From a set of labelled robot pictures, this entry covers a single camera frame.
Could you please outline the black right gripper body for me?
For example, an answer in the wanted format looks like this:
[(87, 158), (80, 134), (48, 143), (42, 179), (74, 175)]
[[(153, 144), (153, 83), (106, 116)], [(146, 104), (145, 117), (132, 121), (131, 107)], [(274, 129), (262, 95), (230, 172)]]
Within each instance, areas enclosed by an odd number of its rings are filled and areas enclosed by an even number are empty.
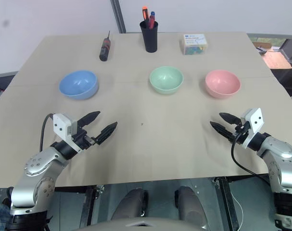
[(230, 124), (236, 125), (235, 127), (235, 133), (231, 135), (229, 138), (229, 141), (231, 143), (238, 142), (240, 144), (243, 143), (243, 141), (248, 136), (248, 130), (251, 128), (250, 122), (246, 121), (245, 123), (242, 123), (240, 119), (233, 119), (229, 121)]

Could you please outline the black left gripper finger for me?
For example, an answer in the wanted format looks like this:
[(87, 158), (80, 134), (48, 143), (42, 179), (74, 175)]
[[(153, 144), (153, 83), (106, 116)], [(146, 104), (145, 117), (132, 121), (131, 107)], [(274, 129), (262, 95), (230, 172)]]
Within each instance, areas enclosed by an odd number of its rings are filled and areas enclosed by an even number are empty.
[(100, 114), (100, 111), (88, 113), (77, 121), (77, 125), (83, 128), (84, 126), (92, 123), (99, 114)]
[(116, 129), (117, 124), (118, 124), (117, 122), (114, 122), (106, 126), (101, 131), (101, 133), (96, 137), (96, 144), (101, 145), (107, 138), (109, 138), (113, 131)]

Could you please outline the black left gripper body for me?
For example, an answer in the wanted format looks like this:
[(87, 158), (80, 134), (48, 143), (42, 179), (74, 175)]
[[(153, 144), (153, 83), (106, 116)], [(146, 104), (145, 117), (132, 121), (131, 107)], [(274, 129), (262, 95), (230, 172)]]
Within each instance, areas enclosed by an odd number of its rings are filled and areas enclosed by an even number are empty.
[(80, 126), (77, 126), (76, 134), (72, 136), (72, 139), (81, 150), (86, 150), (97, 144), (97, 140), (94, 137), (88, 136), (86, 130)]

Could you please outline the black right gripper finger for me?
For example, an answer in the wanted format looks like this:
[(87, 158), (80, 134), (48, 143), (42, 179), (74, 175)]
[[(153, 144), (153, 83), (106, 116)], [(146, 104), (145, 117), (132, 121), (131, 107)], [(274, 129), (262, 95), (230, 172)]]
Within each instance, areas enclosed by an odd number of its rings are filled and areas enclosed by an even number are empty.
[(222, 126), (221, 124), (219, 124), (217, 122), (210, 121), (210, 124), (215, 129), (215, 131), (217, 133), (219, 133), (220, 135), (225, 137), (230, 142), (233, 142), (233, 133), (226, 130), (226, 128), (224, 126)]
[(229, 113), (219, 113), (219, 115), (229, 124), (232, 125), (241, 125), (241, 119), (229, 114)]

